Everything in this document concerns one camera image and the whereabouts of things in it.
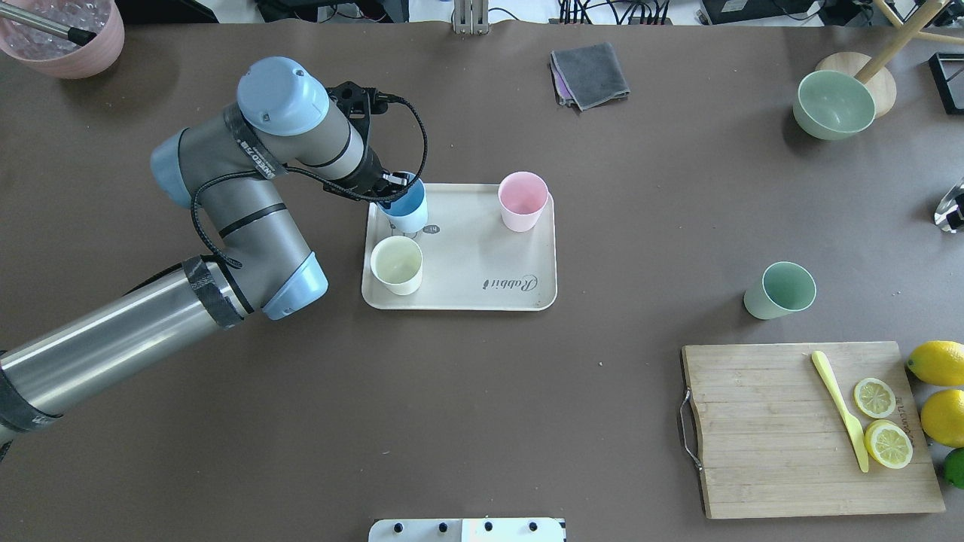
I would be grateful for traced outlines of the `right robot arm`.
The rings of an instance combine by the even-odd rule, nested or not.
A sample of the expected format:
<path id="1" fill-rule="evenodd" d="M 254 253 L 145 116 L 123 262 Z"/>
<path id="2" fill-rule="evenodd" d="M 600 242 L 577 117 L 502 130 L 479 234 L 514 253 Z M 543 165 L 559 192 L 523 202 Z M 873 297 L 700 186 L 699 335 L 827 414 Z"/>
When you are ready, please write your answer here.
<path id="1" fill-rule="evenodd" d="M 944 233 L 963 230 L 963 181 L 956 183 L 940 199 L 933 215 L 934 224 Z"/>

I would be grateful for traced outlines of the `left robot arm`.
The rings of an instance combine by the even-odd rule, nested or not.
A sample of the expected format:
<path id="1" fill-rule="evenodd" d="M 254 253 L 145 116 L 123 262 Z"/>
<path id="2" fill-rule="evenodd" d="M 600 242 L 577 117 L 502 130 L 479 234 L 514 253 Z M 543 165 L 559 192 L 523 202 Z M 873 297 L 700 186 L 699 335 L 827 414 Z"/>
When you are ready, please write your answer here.
<path id="1" fill-rule="evenodd" d="M 234 103 L 155 148 L 151 171 L 189 210 L 206 256 L 173 264 L 111 304 L 2 353 L 2 450 L 155 361 L 253 312 L 279 320 L 328 280 L 275 181 L 299 174 L 326 192 L 392 205 L 417 174 L 383 168 L 371 117 L 407 100 L 346 82 L 325 88 L 286 57 L 255 62 Z"/>

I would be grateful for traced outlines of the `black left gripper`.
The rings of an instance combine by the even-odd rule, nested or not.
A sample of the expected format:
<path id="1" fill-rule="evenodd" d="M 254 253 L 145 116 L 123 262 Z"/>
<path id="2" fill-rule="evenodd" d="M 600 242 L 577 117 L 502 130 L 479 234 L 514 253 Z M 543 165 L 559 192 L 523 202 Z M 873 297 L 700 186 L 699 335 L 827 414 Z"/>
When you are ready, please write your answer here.
<path id="1" fill-rule="evenodd" d="M 394 202 L 412 182 L 409 172 L 389 172 L 369 143 L 371 116 L 385 112 L 375 90 L 346 82 L 328 92 L 322 121 L 322 176 L 349 199 Z"/>

